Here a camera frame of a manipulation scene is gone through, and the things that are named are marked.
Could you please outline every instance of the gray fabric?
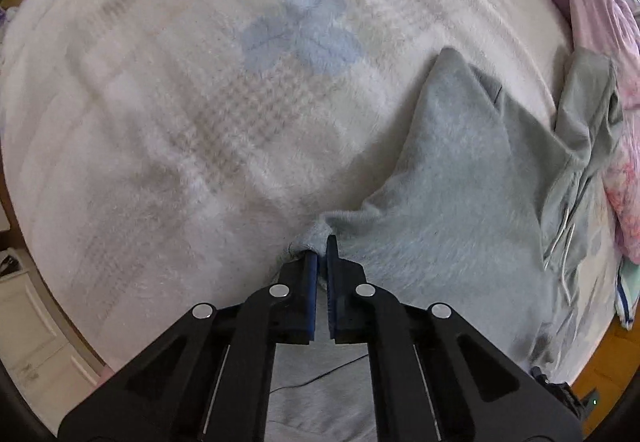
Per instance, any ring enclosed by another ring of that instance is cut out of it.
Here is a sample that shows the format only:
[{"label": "gray fabric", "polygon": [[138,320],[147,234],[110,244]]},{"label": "gray fabric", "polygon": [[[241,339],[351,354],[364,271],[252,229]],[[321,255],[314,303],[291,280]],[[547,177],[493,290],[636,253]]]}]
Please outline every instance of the gray fabric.
[{"label": "gray fabric", "polygon": [[[522,368],[552,374],[575,336],[590,182],[621,123],[604,56],[574,52],[553,133],[443,49],[393,175],[360,210],[321,215],[292,251],[323,253],[335,234],[370,282],[416,307],[449,303]],[[318,300],[317,341],[278,347],[268,440],[375,440],[366,348],[329,342]]]}]

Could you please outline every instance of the white cabinet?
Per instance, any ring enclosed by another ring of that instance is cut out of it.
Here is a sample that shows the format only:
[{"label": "white cabinet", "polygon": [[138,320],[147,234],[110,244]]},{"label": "white cabinet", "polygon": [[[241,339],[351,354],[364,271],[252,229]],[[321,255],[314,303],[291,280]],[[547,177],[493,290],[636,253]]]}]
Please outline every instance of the white cabinet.
[{"label": "white cabinet", "polygon": [[0,280],[0,360],[14,381],[67,343],[27,273],[14,273]]},{"label": "white cabinet", "polygon": [[42,423],[57,433],[64,416],[94,391],[98,375],[65,345],[18,383]]},{"label": "white cabinet", "polygon": [[[23,268],[32,263],[26,253],[11,254]],[[69,325],[62,324],[68,335],[63,334],[60,312],[33,269],[0,278],[0,359],[27,404],[55,434],[64,416],[95,389],[97,365],[73,339]]]}]

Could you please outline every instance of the metal screw head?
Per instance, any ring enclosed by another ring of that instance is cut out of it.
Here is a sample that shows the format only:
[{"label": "metal screw head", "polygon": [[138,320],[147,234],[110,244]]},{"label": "metal screw head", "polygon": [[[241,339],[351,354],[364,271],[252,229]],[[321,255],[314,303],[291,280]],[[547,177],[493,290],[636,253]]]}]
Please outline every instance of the metal screw head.
[{"label": "metal screw head", "polygon": [[213,307],[207,303],[200,303],[199,305],[193,307],[191,313],[193,314],[194,318],[206,319],[207,317],[210,317],[211,314],[213,314]]},{"label": "metal screw head", "polygon": [[361,283],[356,287],[356,294],[362,297],[371,297],[376,293],[376,288],[369,283]]},{"label": "metal screw head", "polygon": [[277,285],[273,285],[269,289],[269,294],[271,294],[273,297],[285,297],[289,294],[289,287],[278,283]]},{"label": "metal screw head", "polygon": [[431,307],[431,313],[440,319],[446,319],[451,316],[451,309],[444,303],[436,303]]}]

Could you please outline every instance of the white bed sheet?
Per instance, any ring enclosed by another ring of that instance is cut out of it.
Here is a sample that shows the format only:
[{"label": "white bed sheet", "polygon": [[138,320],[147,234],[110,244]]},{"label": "white bed sheet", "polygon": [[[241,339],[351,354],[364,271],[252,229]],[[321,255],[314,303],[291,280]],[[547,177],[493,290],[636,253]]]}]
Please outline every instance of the white bed sheet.
[{"label": "white bed sheet", "polygon": [[[269,34],[291,10],[26,0],[8,30],[0,119],[14,208],[55,298],[115,369],[193,303],[245,299],[318,212],[379,187],[444,45],[553,121],[571,39],[551,0],[321,0],[314,25],[351,55],[318,63],[300,40],[272,40],[261,58],[273,64],[256,67],[247,33],[265,22]],[[600,248],[580,268],[575,316],[587,334],[558,378],[577,375],[612,315],[612,217],[598,198]]]}]

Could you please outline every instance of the pink floral fabric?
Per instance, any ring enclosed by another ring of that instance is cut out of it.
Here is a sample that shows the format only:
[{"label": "pink floral fabric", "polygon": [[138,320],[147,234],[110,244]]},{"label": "pink floral fabric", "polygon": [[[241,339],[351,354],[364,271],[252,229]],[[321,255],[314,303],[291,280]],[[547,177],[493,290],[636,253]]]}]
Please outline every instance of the pink floral fabric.
[{"label": "pink floral fabric", "polygon": [[619,220],[619,243],[640,263],[640,31],[625,0],[569,0],[574,45],[616,62],[623,136],[604,174],[607,197]]}]

